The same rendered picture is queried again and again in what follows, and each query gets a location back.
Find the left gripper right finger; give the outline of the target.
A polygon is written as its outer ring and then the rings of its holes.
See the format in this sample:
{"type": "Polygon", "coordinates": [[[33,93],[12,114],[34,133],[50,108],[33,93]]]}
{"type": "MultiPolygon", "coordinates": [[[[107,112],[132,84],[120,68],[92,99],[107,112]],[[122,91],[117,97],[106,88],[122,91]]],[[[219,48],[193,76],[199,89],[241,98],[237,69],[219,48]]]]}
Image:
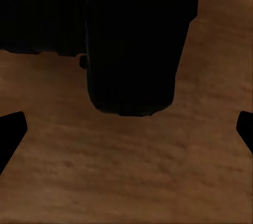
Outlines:
{"type": "Polygon", "coordinates": [[[236,129],[253,154],[253,114],[250,112],[241,111],[237,121],[236,129]]]}

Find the digital camera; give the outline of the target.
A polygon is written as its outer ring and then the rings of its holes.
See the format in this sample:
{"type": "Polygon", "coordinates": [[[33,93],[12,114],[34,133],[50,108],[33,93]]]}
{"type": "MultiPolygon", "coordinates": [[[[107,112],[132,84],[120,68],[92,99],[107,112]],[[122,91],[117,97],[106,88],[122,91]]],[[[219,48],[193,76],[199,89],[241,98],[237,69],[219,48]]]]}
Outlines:
{"type": "Polygon", "coordinates": [[[94,107],[144,117],[171,105],[198,0],[0,0],[0,50],[80,57],[94,107]]]}

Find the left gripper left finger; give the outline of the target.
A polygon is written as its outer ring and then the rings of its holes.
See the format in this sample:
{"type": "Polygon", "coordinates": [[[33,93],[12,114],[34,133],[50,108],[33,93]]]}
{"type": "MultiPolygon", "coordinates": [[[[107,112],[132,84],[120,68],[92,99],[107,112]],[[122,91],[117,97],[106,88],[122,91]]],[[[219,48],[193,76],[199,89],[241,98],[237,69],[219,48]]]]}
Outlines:
{"type": "Polygon", "coordinates": [[[0,117],[0,174],[27,132],[23,111],[0,117]]]}

